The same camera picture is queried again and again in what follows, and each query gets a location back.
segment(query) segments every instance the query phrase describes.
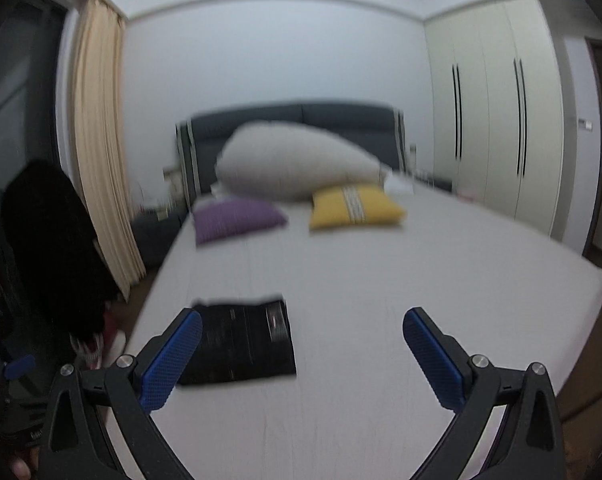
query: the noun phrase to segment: person's hand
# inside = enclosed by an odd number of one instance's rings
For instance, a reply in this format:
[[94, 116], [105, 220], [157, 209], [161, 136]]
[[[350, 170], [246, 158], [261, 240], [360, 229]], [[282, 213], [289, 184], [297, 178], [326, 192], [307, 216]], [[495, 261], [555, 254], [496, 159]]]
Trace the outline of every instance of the person's hand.
[[39, 468], [39, 447], [33, 447], [13, 456], [8, 465], [18, 480], [30, 480], [32, 472]]

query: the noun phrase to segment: wardrobe door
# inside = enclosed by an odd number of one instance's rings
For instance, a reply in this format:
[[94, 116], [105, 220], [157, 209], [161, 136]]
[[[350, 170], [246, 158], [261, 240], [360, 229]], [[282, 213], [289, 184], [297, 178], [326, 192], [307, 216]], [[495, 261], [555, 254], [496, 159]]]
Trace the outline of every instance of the wardrobe door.
[[523, 167], [516, 218], [549, 234], [561, 184], [561, 79], [552, 37], [538, 0], [510, 0], [524, 95]]
[[478, 7], [476, 22], [488, 83], [490, 153], [486, 206], [514, 218], [522, 158], [523, 101], [515, 65], [516, 49], [502, 3]]
[[434, 174], [452, 180], [458, 174], [458, 108], [451, 19], [426, 24], [434, 104]]
[[460, 194], [483, 202], [490, 125], [485, 63], [474, 10], [453, 15], [452, 34], [460, 125], [456, 187]]

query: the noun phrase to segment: headboard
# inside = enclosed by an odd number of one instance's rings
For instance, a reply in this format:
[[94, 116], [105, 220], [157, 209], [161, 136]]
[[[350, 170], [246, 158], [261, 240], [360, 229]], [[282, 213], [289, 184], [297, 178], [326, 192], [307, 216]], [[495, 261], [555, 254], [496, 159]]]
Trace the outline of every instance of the headboard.
[[234, 131], [251, 121], [287, 121], [330, 130], [393, 170], [405, 169], [403, 115], [395, 108], [348, 102], [272, 104], [232, 108], [177, 124], [177, 146], [188, 205], [217, 181], [217, 156]]

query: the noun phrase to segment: black door handle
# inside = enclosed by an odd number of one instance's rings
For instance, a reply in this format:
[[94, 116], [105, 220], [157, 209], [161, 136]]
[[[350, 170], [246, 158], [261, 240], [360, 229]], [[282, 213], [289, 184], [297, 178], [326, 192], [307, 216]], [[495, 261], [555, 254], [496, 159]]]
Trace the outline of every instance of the black door handle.
[[516, 174], [521, 170], [521, 88], [518, 83], [518, 69], [516, 68], [516, 59], [514, 62], [514, 77], [516, 77], [516, 97], [518, 98], [518, 151], [516, 152]]
[[456, 74], [454, 73], [454, 65], [452, 65], [452, 83], [454, 84], [454, 160], [459, 156], [459, 114], [458, 114], [458, 98], [456, 94]]
[[523, 177], [526, 176], [527, 166], [527, 93], [526, 93], [526, 78], [523, 75], [523, 61], [518, 60], [519, 68], [521, 69], [521, 86], [523, 87]]
[[456, 84], [459, 86], [459, 160], [463, 158], [463, 105], [461, 103], [461, 78], [459, 65], [456, 65]]

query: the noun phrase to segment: white mattress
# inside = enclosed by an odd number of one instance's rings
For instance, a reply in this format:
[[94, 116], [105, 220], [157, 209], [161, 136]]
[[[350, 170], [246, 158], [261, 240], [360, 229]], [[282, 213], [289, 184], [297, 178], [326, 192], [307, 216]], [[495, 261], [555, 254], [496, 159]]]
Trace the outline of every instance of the white mattress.
[[[280, 293], [297, 362], [295, 378], [178, 386], [153, 413], [194, 478], [409, 478], [452, 419], [403, 340], [415, 305], [468, 354], [520, 369], [543, 362], [561, 388], [602, 304], [601, 270], [481, 206], [423, 187], [398, 202], [408, 216], [396, 228], [310, 234], [311, 206], [284, 205], [287, 228], [199, 249], [185, 222], [128, 352], [197, 298]], [[108, 431], [128, 474], [142, 478], [113, 417]]]

